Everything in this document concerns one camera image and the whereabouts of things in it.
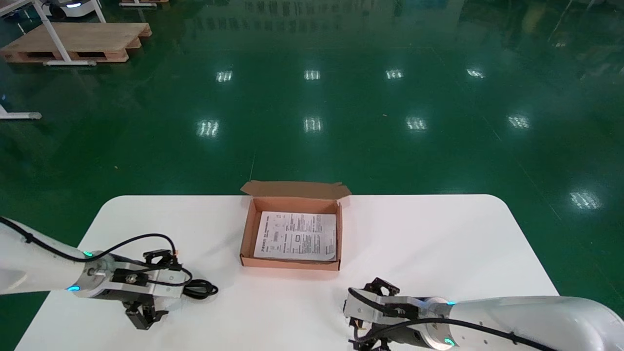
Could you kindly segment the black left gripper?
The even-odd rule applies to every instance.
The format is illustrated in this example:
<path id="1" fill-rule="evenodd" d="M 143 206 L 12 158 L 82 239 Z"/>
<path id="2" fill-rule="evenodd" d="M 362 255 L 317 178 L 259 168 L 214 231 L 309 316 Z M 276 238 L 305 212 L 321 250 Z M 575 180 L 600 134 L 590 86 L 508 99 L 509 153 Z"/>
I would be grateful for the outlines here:
<path id="1" fill-rule="evenodd" d="M 158 275 L 168 270 L 178 270 L 179 262 L 175 250 L 153 250 L 143 253 L 143 269 L 118 268 L 107 273 L 103 282 L 103 299 L 124 303 L 125 315 L 138 330 L 149 330 L 160 322 L 169 311 L 156 310 L 154 289 Z"/>

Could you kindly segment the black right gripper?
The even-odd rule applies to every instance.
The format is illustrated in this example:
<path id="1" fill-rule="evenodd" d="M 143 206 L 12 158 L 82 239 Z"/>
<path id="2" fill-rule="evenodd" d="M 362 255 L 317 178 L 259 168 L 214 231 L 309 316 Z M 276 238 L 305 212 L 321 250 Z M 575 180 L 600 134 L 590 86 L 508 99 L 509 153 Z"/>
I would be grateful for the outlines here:
<path id="1" fill-rule="evenodd" d="M 363 291 L 379 297 L 394 297 L 400 293 L 398 287 L 379 277 L 366 284 Z M 349 342 L 354 351 L 390 351 L 389 345 L 394 344 L 410 346 L 410 350 L 414 350 L 415 347 L 421 347 L 426 350 L 431 349 L 425 341 L 422 331 L 412 327 L 394 329 L 380 338 L 372 338 L 364 342 L 356 340 L 349 340 Z"/>

